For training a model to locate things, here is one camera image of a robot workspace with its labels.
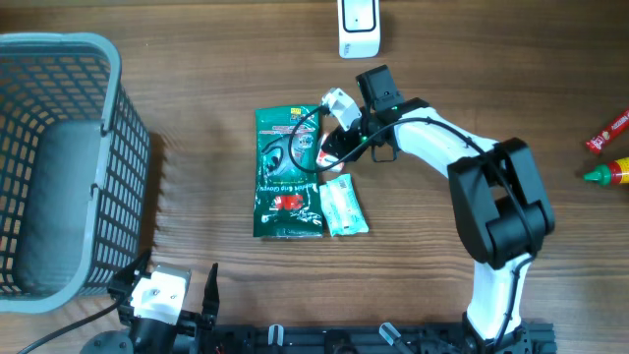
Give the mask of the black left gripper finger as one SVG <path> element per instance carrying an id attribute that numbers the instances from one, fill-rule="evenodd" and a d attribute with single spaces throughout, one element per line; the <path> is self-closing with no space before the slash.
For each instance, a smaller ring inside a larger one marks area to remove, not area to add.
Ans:
<path id="1" fill-rule="evenodd" d="M 131 263 L 117 271 L 111 278 L 107 292 L 112 298 L 129 297 L 139 280 L 147 275 L 146 269 L 151 250 L 145 250 Z"/>
<path id="2" fill-rule="evenodd" d="M 217 284 L 218 263 L 214 263 L 208 274 L 202 299 L 201 313 L 216 318 L 220 307 L 220 296 Z"/>

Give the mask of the small red white carton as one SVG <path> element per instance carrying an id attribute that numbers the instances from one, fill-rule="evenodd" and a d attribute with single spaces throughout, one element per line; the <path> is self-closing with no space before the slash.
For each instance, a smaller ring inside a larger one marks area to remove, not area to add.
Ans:
<path id="1" fill-rule="evenodd" d="M 330 153 L 325 152 L 322 149 L 323 144 L 325 143 L 327 137 L 329 136 L 328 132 L 324 132 L 317 144 L 318 147 L 318 152 L 316 155 L 316 166 L 323 168 L 323 167 L 328 167 L 329 165 L 333 164 L 334 162 L 336 162 L 338 160 L 338 157 L 333 156 Z M 332 168 L 329 169 L 329 172 L 334 172 L 334 173 L 341 173 L 343 170 L 344 164 L 343 163 L 339 163 L 335 166 L 333 166 Z"/>

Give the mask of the green gloves package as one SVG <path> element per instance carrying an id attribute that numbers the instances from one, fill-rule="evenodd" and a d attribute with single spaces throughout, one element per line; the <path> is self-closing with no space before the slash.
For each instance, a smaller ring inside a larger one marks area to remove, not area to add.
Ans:
<path id="1" fill-rule="evenodd" d="M 319 112 L 288 105 L 255 112 L 256 238 L 310 238 L 323 234 L 318 176 L 314 173 Z"/>

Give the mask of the teal wet wipes pack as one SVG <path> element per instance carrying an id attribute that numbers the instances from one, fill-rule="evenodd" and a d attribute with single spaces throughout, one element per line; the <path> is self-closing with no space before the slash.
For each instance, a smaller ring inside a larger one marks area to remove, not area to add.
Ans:
<path id="1" fill-rule="evenodd" d="M 319 187 L 321 208 L 331 237 L 368 233 L 350 174 L 343 174 Z"/>

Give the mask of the red coffee stick sachet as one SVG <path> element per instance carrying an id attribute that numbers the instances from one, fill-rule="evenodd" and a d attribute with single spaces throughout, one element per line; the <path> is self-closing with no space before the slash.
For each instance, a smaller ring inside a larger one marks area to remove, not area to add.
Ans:
<path id="1" fill-rule="evenodd" d="M 628 128 L 628 110 L 623 111 L 613 121 L 611 121 L 598 134 L 585 142 L 587 149 L 594 153 L 600 154 L 605 146 L 617 138 L 622 132 Z"/>

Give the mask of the orange sauce bottle green cap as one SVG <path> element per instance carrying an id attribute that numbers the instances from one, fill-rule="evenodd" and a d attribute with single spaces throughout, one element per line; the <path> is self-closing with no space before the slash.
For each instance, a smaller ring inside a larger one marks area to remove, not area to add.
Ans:
<path id="1" fill-rule="evenodd" d="M 596 166 L 583 176 L 586 182 L 601 186 L 627 184 L 629 181 L 629 158 L 624 157 Z"/>

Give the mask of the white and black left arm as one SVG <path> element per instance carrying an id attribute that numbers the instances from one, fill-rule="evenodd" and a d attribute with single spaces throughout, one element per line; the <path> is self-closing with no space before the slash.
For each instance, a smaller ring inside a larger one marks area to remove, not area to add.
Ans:
<path id="1" fill-rule="evenodd" d="M 201 310 L 184 309 L 192 272 L 177 265 L 147 269 L 145 251 L 117 271 L 107 287 L 125 330 L 96 335 L 84 353 L 213 353 L 210 335 L 218 315 L 218 264 L 213 264 L 203 290 Z"/>

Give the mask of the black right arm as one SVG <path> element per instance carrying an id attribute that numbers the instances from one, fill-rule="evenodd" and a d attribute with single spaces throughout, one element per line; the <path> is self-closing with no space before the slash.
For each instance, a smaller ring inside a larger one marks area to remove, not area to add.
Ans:
<path id="1" fill-rule="evenodd" d="M 454 347 L 468 353 L 528 352 L 539 346 L 519 315 L 525 277 L 555 226 L 528 145 L 476 136 L 442 118 L 426 101 L 406 99 L 389 68 L 357 76 L 364 103 L 341 88 L 321 99 L 336 118 L 322 150 L 336 163 L 389 145 L 411 154 L 448 181 L 459 238 L 474 261 L 473 295 Z"/>

